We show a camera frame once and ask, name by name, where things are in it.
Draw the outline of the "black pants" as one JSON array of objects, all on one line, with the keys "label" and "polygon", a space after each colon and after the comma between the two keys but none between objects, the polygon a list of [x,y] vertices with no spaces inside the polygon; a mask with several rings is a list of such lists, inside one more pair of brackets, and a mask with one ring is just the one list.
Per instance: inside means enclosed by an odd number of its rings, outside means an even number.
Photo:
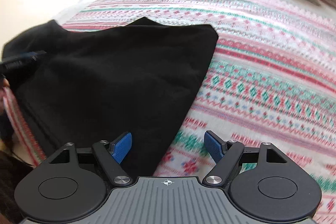
[{"label": "black pants", "polygon": [[140,18],[93,32],[68,31],[52,20],[6,43],[3,59],[47,53],[5,74],[7,115],[32,165],[65,143],[85,148],[130,132],[123,169],[152,175],[194,102],[217,41],[208,24]]}]

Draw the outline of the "patterned knit bedspread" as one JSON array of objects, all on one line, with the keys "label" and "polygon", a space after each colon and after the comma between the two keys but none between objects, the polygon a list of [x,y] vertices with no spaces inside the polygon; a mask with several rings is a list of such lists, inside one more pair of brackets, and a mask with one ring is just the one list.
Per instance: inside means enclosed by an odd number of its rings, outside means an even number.
[{"label": "patterned knit bedspread", "polygon": [[306,0],[97,0],[62,28],[93,32],[140,18],[208,24],[218,41],[205,79],[153,174],[204,175],[209,129],[270,141],[317,180],[318,223],[335,223],[335,10]]}]

